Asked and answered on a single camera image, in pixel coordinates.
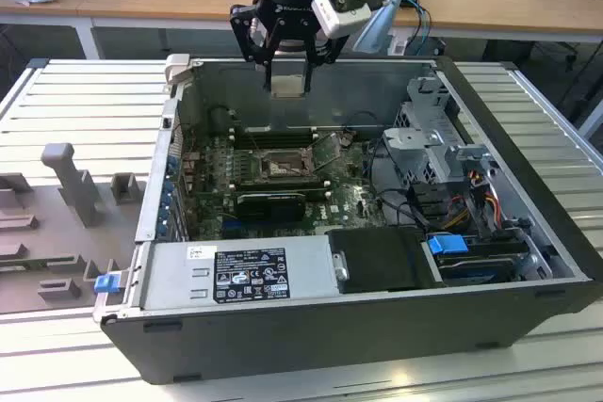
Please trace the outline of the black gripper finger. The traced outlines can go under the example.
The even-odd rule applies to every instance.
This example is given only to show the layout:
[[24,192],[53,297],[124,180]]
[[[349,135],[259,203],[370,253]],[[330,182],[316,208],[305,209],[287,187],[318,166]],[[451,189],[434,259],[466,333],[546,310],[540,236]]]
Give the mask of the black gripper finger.
[[[230,25],[241,54],[265,70],[264,89],[271,91],[272,60],[279,45],[279,22],[274,16],[272,3],[255,3],[251,6],[234,5],[230,9]],[[267,28],[261,45],[253,40],[252,25],[257,21]]]
[[333,64],[341,54],[350,36],[337,39],[327,39],[321,45],[316,44],[316,35],[304,31],[301,34],[305,49],[305,62],[303,69],[303,92],[309,93],[312,85],[312,75],[315,68],[324,64]]

